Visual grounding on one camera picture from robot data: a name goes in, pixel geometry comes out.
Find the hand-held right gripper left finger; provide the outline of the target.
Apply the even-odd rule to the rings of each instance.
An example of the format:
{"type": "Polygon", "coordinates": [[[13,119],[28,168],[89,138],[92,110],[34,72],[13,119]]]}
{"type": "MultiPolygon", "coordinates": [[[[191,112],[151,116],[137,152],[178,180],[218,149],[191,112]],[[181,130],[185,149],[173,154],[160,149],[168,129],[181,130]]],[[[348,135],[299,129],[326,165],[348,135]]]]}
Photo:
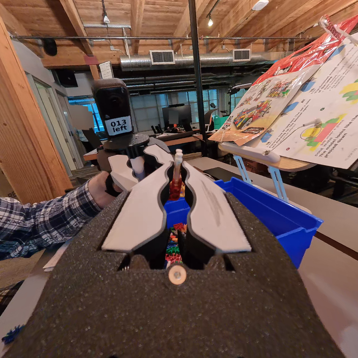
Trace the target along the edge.
{"type": "Polygon", "coordinates": [[[163,233],[167,215],[160,196],[172,165],[164,163],[131,189],[101,250],[132,253],[163,233]]]}

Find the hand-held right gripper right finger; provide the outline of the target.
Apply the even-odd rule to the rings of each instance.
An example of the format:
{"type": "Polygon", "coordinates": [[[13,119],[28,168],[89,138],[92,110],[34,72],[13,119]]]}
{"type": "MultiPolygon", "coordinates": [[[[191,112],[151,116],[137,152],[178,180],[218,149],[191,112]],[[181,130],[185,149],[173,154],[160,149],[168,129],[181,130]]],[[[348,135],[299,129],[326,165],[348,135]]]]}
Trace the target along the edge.
{"type": "Polygon", "coordinates": [[[231,209],[226,192],[187,162],[188,250],[193,255],[251,252],[248,239],[231,209]]]}

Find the red yellow toy construction piece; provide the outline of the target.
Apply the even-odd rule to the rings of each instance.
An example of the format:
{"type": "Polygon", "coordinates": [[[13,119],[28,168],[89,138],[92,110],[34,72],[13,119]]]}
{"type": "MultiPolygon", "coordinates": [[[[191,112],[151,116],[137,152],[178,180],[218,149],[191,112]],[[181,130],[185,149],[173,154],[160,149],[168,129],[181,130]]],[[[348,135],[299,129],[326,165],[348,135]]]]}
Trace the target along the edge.
{"type": "Polygon", "coordinates": [[[177,149],[174,158],[173,178],[170,183],[170,189],[169,189],[170,201],[177,201],[180,198],[182,192],[182,178],[181,178],[182,163],[183,163],[182,150],[177,149]]]}

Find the person's left forearm plaid sleeve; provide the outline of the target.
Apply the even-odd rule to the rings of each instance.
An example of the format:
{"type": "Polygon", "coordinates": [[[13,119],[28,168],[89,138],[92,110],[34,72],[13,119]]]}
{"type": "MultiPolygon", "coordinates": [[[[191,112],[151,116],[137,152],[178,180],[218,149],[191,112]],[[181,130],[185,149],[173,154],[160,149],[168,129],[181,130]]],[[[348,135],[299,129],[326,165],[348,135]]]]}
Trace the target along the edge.
{"type": "Polygon", "coordinates": [[[77,235],[101,211],[90,194],[89,183],[40,203],[1,198],[0,259],[29,258],[77,235]]]}

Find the person's left hand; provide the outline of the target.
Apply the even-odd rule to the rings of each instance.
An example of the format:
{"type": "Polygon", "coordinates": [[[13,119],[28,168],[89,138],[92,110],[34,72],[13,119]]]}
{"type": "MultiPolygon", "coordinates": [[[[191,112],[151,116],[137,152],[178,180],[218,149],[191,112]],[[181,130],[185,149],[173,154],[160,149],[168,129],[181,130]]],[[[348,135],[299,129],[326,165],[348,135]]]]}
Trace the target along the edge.
{"type": "Polygon", "coordinates": [[[88,192],[100,209],[104,209],[115,199],[115,196],[107,192],[106,182],[108,177],[111,178],[108,172],[101,171],[88,181],[88,192]]]}

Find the black computer monitor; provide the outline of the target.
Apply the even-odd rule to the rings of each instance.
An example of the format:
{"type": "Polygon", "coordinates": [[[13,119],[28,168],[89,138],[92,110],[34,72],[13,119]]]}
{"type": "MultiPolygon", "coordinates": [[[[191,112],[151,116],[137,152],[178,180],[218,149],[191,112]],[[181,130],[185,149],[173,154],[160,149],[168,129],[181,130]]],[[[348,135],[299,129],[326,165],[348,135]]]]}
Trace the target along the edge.
{"type": "Polygon", "coordinates": [[[192,131],[191,127],[191,106],[190,105],[176,105],[162,108],[164,128],[183,128],[185,132],[192,131]]]}

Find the black flat tablet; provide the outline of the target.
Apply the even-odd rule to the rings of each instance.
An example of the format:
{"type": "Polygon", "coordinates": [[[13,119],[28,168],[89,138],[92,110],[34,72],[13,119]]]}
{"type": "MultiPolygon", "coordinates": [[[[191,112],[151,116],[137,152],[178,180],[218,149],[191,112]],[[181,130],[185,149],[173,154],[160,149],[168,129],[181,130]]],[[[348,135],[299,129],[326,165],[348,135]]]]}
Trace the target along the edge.
{"type": "Polygon", "coordinates": [[[228,182],[231,180],[231,178],[237,178],[239,180],[242,180],[241,175],[235,174],[233,172],[230,172],[226,169],[215,167],[211,169],[207,169],[203,171],[205,174],[210,176],[215,181],[222,180],[224,182],[228,182]]]}

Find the pile of colourful toy pieces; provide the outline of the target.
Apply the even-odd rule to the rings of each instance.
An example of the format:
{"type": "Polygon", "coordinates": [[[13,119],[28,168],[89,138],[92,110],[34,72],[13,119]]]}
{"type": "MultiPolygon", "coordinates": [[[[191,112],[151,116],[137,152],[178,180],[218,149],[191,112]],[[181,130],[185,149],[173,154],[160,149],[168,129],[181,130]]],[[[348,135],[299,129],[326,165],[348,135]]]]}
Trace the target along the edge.
{"type": "Polygon", "coordinates": [[[169,228],[169,240],[165,252],[164,269],[170,266],[183,263],[178,240],[186,238],[187,224],[177,223],[169,228]]]}

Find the blue plastic bin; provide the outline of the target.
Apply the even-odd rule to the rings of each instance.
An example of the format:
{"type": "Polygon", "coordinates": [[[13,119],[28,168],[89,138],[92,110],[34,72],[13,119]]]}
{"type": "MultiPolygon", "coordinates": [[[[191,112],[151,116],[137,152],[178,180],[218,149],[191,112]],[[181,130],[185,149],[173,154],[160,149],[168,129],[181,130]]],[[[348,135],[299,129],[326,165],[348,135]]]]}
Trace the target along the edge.
{"type": "MultiPolygon", "coordinates": [[[[268,228],[298,269],[323,220],[237,178],[214,183],[233,194],[268,228]]],[[[168,229],[177,223],[187,224],[190,207],[185,198],[167,201],[164,209],[168,229]]]]}

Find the white air vent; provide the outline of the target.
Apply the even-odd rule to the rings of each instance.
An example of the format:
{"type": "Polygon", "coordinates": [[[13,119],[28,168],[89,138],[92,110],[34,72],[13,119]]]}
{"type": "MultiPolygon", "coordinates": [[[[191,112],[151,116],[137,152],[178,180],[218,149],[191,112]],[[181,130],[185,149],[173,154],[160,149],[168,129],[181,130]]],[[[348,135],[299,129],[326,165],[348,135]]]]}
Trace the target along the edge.
{"type": "Polygon", "coordinates": [[[233,49],[232,61],[235,62],[250,62],[251,50],[250,49],[233,49]]]}
{"type": "Polygon", "coordinates": [[[175,65],[173,50],[150,50],[151,65],[175,65]]]}

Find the tilted board stand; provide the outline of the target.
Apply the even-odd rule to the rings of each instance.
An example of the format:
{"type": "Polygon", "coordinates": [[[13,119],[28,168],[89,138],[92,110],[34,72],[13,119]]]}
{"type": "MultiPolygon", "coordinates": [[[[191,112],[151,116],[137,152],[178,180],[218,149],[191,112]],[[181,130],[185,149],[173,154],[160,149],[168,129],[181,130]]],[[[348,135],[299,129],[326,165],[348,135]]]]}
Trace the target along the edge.
{"type": "Polygon", "coordinates": [[[274,151],[250,146],[238,146],[234,142],[220,142],[218,148],[233,155],[242,179],[250,185],[253,185],[253,183],[249,178],[243,158],[266,165],[278,198],[287,203],[289,202],[289,199],[284,188],[280,171],[299,172],[315,166],[313,163],[280,156],[274,151]]]}

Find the paper sheet on table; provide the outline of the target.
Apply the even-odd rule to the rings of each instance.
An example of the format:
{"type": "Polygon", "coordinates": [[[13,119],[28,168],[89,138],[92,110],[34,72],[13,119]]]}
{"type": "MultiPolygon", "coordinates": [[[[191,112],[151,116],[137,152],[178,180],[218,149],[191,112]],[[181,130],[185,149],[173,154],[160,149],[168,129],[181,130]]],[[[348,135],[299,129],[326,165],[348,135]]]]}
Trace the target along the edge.
{"type": "Polygon", "coordinates": [[[62,243],[59,248],[56,250],[55,254],[51,257],[51,259],[43,266],[44,272],[51,272],[54,270],[55,266],[59,262],[60,258],[63,256],[66,249],[72,243],[73,238],[62,243]]]}

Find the colourful toy package bag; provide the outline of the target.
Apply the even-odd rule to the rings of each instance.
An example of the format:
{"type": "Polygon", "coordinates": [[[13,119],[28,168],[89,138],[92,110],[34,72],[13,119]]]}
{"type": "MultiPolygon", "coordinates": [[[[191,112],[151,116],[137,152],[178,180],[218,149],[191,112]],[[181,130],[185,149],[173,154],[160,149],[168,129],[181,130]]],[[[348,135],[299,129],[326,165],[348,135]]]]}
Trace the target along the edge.
{"type": "Polygon", "coordinates": [[[209,137],[215,142],[242,146],[263,134],[298,90],[326,62],[357,25],[355,15],[335,26],[329,16],[320,19],[324,34],[291,55],[276,61],[245,92],[220,129],[209,137]]]}

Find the small blue toy piece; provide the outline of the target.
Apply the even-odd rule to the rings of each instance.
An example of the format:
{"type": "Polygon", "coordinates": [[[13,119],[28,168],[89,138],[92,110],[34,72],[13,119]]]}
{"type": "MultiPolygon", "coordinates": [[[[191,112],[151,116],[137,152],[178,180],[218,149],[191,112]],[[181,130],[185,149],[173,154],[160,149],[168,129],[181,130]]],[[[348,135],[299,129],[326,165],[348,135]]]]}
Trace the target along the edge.
{"type": "Polygon", "coordinates": [[[13,329],[10,329],[1,339],[2,343],[7,346],[12,343],[15,338],[19,335],[21,330],[24,328],[25,325],[18,325],[15,326],[13,329]]]}

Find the silver ventilation duct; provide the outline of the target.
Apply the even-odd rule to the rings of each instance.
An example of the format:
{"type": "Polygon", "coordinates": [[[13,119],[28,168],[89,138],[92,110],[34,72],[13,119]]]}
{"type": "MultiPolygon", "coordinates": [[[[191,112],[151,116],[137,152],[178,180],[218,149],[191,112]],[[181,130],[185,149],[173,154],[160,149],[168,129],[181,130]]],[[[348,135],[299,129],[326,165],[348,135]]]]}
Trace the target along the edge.
{"type": "MultiPolygon", "coordinates": [[[[200,66],[233,67],[240,65],[273,64],[284,58],[286,52],[251,52],[250,62],[233,62],[232,51],[225,53],[200,54],[200,66]]],[[[150,55],[120,56],[120,67],[123,71],[130,70],[159,70],[159,69],[187,69],[194,68],[193,54],[175,54],[175,65],[151,65],[150,55]]]]}

